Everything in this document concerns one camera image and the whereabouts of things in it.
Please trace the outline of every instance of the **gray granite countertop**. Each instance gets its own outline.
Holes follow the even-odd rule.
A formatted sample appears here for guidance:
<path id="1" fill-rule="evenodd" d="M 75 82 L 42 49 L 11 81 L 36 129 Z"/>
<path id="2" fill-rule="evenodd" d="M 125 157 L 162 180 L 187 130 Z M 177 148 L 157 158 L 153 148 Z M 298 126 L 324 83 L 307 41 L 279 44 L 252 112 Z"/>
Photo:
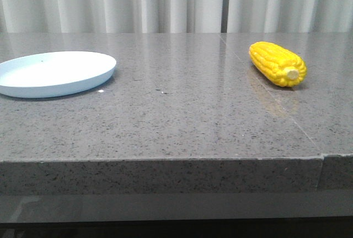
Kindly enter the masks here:
<path id="1" fill-rule="evenodd" d="M 256 70 L 261 40 L 306 61 L 302 84 Z M 116 71 L 70 96 L 0 95 L 0 194 L 353 188 L 352 34 L 0 34 L 0 62 L 69 50 Z"/>

